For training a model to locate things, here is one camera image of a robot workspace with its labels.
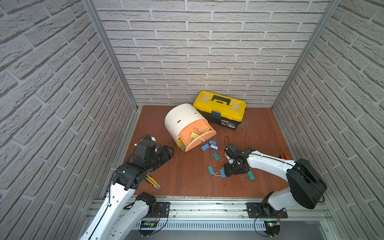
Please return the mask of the orange top drawer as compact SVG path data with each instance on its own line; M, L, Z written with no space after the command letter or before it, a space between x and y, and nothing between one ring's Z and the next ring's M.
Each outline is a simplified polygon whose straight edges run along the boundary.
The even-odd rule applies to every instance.
M200 144L207 144L209 139L217 134L217 131L207 120L197 120L184 127L177 137L177 146L188 152Z

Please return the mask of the round white drawer cabinet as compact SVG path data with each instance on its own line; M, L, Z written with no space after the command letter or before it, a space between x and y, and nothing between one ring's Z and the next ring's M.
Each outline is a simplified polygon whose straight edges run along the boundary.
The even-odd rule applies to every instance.
M191 133L201 135L211 129L208 121L191 105L181 104L171 109L165 117L165 126L178 148L187 152L196 139Z

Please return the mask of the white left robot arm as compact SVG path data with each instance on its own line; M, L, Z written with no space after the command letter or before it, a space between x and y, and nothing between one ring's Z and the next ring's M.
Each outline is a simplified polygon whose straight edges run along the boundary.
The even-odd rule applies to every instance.
M156 212L156 197L142 193L135 198L123 216L121 212L147 174L154 172L174 157L174 148L160 145L154 137L145 136L111 178L107 196L82 240L124 240L147 215Z

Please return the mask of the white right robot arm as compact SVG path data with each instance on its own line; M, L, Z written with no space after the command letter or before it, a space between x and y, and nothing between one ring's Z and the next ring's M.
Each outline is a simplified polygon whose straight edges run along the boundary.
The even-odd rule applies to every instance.
M324 200L328 186L308 160L284 160L250 148L240 150L233 144L226 147L224 153L229 161L223 166L226 177L259 169L289 184L287 188L271 192L263 199L259 211L265 217L276 216L283 209L296 205L312 210Z

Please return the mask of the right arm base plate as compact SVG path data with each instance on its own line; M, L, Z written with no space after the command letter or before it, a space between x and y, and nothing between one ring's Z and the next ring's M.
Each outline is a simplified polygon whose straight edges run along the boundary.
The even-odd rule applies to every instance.
M249 202L246 203L247 213L250 219L287 219L286 209L274 210L272 207L263 203Z

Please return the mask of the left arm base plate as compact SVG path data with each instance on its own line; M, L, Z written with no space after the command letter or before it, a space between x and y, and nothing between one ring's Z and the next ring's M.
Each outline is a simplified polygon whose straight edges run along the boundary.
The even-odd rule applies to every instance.
M149 212L147 214L147 217L149 218L157 218L159 214L162 215L162 218L164 217L164 214L167 216L169 215L170 211L170 202L155 202L150 205Z

